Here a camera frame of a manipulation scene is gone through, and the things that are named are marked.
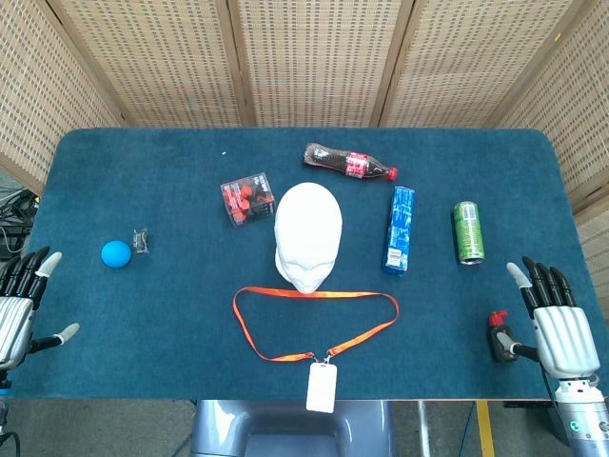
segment blue table surface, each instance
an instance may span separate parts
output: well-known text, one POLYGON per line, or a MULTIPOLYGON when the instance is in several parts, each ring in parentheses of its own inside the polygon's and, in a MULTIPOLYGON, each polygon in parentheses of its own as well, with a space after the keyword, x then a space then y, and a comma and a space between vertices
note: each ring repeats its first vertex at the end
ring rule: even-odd
MULTIPOLYGON (((528 129, 80 129, 60 143, 31 248, 64 253, 35 336, 71 322, 64 347, 28 357, 11 374, 19 397, 304 399, 309 363, 259 359, 232 311, 246 285, 289 288, 274 266, 273 219, 234 228, 220 185, 265 171, 277 201, 315 182, 344 218, 325 290, 396 296, 399 321, 335 359, 340 399, 546 398, 540 369, 493 361, 488 313, 535 344, 505 263, 526 254, 571 280, 607 367, 607 333, 556 154, 528 129), (394 184, 303 165, 305 145, 364 151, 398 167, 395 185, 417 192, 408 272, 381 268, 394 184), (479 204, 486 260, 461 265, 451 211, 479 204), (102 245, 149 231, 149 254, 104 266, 102 245)), ((311 236, 323 236, 311 233, 311 236)), ((318 354, 388 319, 381 299, 240 302, 265 353, 318 354)))

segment lanyard clip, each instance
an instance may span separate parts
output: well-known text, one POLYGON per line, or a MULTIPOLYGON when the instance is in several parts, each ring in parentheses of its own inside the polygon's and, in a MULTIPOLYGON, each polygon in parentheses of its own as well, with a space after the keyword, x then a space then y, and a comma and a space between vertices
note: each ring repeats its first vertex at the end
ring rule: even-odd
POLYGON ((330 354, 327 354, 327 355, 324 357, 324 359, 323 359, 323 360, 320 360, 320 359, 318 359, 318 358, 317 358, 317 356, 313 355, 313 360, 314 360, 315 362, 317 362, 318 364, 324 364, 324 365, 327 365, 327 364, 329 364, 329 363, 330 363, 330 359, 331 359, 332 357, 333 357, 333 356, 331 356, 330 354))

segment soda bottle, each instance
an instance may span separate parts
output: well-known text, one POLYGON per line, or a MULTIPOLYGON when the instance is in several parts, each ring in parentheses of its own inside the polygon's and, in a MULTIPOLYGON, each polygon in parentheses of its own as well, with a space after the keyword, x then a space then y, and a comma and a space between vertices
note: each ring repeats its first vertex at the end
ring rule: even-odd
POLYGON ((317 143, 306 145, 303 160, 314 167, 335 169, 354 178, 383 177, 393 181, 398 176, 398 169, 386 167, 371 155, 327 148, 317 143))

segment orange lanyard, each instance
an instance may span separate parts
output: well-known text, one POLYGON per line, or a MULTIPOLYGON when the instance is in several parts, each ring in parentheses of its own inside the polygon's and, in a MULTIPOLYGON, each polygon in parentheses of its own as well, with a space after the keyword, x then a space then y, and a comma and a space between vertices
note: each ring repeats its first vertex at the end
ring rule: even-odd
POLYGON ((378 324, 374 328, 371 328, 370 330, 365 331, 361 335, 358 335, 355 338, 351 338, 350 340, 345 341, 344 343, 341 343, 341 344, 335 346, 334 348, 329 349, 327 352, 328 355, 325 359, 326 361, 329 360, 330 357, 334 357, 334 356, 340 354, 341 352, 344 352, 347 349, 353 348, 354 346, 357 346, 358 344, 363 343, 367 339, 372 338, 374 335, 376 335, 380 331, 385 330, 387 327, 391 326, 394 322, 396 322, 398 320, 398 317, 400 316, 400 304, 398 303, 398 300, 396 300, 393 296, 389 295, 388 293, 380 293, 380 292, 313 292, 313 293, 304 294, 304 293, 300 293, 298 290, 286 290, 283 288, 257 288, 254 286, 242 288, 233 297, 232 308, 235 311, 235 314, 237 315, 237 319, 239 319, 241 328, 243 329, 246 339, 249 342, 249 345, 251 346, 251 348, 254 349, 254 352, 256 352, 261 359, 265 359, 270 362, 298 362, 298 361, 304 360, 304 359, 315 359, 315 354, 313 352, 301 352, 300 354, 288 354, 288 355, 281 355, 279 357, 266 357, 264 354, 262 354, 258 350, 258 348, 256 348, 256 344, 254 343, 254 340, 252 339, 251 335, 249 334, 249 330, 247 329, 246 321, 244 321, 244 318, 241 315, 241 312, 239 311, 239 307, 237 306, 237 297, 242 292, 253 292, 253 293, 259 293, 261 295, 270 295, 273 297, 308 298, 308 299, 312 299, 312 298, 362 298, 362 297, 382 296, 382 297, 385 297, 387 300, 389 300, 393 304, 393 306, 396 309, 396 315, 393 319, 391 319, 390 321, 387 321, 387 322, 383 322, 382 324, 378 324))

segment white id card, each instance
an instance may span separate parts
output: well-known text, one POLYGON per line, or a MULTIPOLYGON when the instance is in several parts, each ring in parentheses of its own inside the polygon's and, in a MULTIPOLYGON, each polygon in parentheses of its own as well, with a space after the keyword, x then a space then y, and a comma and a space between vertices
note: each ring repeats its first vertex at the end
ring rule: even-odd
POLYGON ((336 395, 336 365, 311 364, 308 372, 308 390, 306 391, 306 409, 318 412, 334 412, 336 395))

